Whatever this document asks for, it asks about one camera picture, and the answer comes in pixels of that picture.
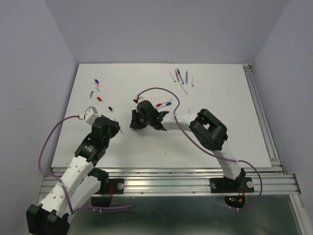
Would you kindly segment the pink transparent pen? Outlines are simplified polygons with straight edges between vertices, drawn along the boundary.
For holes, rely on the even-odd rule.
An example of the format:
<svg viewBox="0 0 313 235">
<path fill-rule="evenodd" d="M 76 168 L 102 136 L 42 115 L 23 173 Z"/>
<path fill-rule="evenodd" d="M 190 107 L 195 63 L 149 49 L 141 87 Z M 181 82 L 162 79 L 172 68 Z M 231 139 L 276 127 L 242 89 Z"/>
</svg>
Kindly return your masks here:
<svg viewBox="0 0 313 235">
<path fill-rule="evenodd" d="M 176 75 L 176 78 L 177 78 L 177 82 L 180 83 L 180 77 L 179 77 L 179 74 L 178 74 L 177 70 L 175 70 L 175 75 Z"/>
</svg>

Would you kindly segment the blue ballpoint pen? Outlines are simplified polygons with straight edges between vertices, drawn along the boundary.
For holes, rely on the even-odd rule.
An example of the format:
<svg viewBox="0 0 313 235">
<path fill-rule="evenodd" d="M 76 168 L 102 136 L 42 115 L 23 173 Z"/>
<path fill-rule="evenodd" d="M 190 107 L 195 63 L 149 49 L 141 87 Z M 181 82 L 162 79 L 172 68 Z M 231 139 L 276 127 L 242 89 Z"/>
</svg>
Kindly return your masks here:
<svg viewBox="0 0 313 235">
<path fill-rule="evenodd" d="M 180 70 L 179 70 L 178 68 L 177 68 L 176 70 L 177 70 L 177 74 L 178 74 L 178 76 L 179 76 L 179 79 L 180 79 L 180 81 L 181 81 L 181 84 L 184 84 L 184 80 L 183 80 L 183 78 L 182 78 L 182 76 L 181 76 Z"/>
</svg>

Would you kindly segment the light blue transparent pen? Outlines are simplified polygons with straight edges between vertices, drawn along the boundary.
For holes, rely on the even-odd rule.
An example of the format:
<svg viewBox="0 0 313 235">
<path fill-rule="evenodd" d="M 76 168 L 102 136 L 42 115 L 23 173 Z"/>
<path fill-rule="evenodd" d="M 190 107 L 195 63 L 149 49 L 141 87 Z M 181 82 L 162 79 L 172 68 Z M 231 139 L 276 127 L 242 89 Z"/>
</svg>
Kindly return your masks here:
<svg viewBox="0 0 313 235">
<path fill-rule="evenodd" d="M 188 71 L 185 72 L 185 84 L 188 84 Z"/>
</svg>

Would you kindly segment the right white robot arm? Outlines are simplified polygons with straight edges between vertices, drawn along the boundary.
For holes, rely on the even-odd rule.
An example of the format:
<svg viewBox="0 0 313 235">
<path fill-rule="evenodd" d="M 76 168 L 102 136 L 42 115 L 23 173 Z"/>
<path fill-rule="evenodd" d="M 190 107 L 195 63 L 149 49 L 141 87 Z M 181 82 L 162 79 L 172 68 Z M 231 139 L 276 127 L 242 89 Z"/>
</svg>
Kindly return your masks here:
<svg viewBox="0 0 313 235">
<path fill-rule="evenodd" d="M 132 110 L 130 128 L 139 130 L 147 126 L 159 131 L 181 130 L 185 135 L 193 133 L 197 139 L 193 144 L 203 151 L 208 150 L 218 160 L 226 188 L 236 191 L 243 185 L 246 173 L 227 143 L 227 128 L 207 109 L 201 109 L 197 114 L 177 115 L 168 111 L 160 112 L 151 102 L 144 100 Z"/>
</svg>

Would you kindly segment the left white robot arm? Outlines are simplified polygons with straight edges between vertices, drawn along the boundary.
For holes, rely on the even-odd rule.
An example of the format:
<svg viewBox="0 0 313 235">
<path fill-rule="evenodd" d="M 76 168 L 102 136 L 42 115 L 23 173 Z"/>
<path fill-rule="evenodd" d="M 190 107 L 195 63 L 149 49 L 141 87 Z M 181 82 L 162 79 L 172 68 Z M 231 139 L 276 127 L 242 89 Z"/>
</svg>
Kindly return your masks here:
<svg viewBox="0 0 313 235">
<path fill-rule="evenodd" d="M 65 235 L 70 216 L 75 215 L 96 192 L 110 189 L 109 174 L 96 167 L 110 140 L 120 130 L 118 121 L 92 115 L 86 119 L 91 132 L 82 140 L 62 177 L 49 173 L 57 183 L 37 205 L 26 211 L 28 230 L 33 235 Z"/>
</svg>

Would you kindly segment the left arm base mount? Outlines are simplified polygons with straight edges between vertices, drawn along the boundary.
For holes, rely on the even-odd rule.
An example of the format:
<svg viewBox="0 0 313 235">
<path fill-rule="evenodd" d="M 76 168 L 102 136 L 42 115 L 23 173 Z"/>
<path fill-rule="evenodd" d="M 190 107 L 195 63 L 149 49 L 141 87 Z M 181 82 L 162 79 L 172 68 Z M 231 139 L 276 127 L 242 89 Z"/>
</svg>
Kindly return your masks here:
<svg viewBox="0 0 313 235">
<path fill-rule="evenodd" d="M 94 207 L 108 208 L 115 194 L 124 193 L 125 180 L 123 178 L 110 178 L 108 172 L 99 168 L 94 168 L 88 176 L 93 176 L 100 182 L 99 191 L 91 198 L 91 205 Z"/>
</svg>

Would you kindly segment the aluminium rail frame front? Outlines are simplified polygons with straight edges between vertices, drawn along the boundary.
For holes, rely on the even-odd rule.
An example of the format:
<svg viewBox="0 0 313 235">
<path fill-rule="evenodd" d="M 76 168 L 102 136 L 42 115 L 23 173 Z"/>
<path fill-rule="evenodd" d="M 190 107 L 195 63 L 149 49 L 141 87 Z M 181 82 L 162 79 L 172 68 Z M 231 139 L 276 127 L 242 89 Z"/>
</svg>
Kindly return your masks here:
<svg viewBox="0 0 313 235">
<path fill-rule="evenodd" d="M 246 194 L 248 209 L 227 208 L 221 194 L 211 193 L 210 178 L 219 169 L 110 169 L 112 179 L 124 179 L 124 193 L 114 206 L 132 205 L 122 213 L 80 211 L 71 235 L 309 235 L 300 188 L 294 175 L 279 166 L 248 168 L 255 191 Z"/>
</svg>

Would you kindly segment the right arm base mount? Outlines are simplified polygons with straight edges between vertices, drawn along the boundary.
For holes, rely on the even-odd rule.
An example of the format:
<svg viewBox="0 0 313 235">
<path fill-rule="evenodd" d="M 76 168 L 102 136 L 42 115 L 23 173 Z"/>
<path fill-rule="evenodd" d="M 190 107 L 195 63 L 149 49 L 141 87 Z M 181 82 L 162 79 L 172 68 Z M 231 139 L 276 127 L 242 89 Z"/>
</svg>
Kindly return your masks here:
<svg viewBox="0 0 313 235">
<path fill-rule="evenodd" d="M 225 203 L 231 208 L 238 211 L 244 209 L 246 203 L 246 193 L 255 191 L 252 179 L 246 177 L 243 168 L 240 169 L 239 176 L 235 180 L 226 178 L 210 178 L 210 188 L 212 194 L 223 193 Z"/>
</svg>

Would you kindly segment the aluminium rail right side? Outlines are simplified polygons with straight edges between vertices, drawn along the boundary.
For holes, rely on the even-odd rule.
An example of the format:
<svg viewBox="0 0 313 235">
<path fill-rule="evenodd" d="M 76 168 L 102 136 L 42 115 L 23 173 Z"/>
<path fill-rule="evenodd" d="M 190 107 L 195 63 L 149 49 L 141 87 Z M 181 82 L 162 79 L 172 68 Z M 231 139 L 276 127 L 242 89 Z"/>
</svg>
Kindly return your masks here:
<svg viewBox="0 0 313 235">
<path fill-rule="evenodd" d="M 285 174 L 282 167 L 279 154 L 277 152 L 276 145 L 268 124 L 268 120 L 261 103 L 260 96 L 258 94 L 250 64 L 243 64 L 243 70 L 246 76 L 246 81 L 250 90 L 252 101 L 256 110 L 256 115 L 260 124 L 265 146 L 268 152 L 268 157 L 271 163 L 271 168 L 268 172 L 274 172 L 275 174 Z"/>
</svg>

